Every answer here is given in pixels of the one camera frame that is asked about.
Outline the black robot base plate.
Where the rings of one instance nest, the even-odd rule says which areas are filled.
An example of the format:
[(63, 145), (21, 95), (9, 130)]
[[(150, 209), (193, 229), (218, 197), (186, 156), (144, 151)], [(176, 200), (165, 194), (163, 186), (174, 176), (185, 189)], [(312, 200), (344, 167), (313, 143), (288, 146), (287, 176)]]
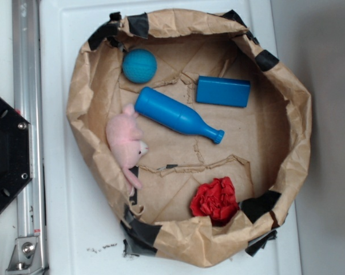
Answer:
[(31, 179), (30, 124), (0, 97), (0, 214)]

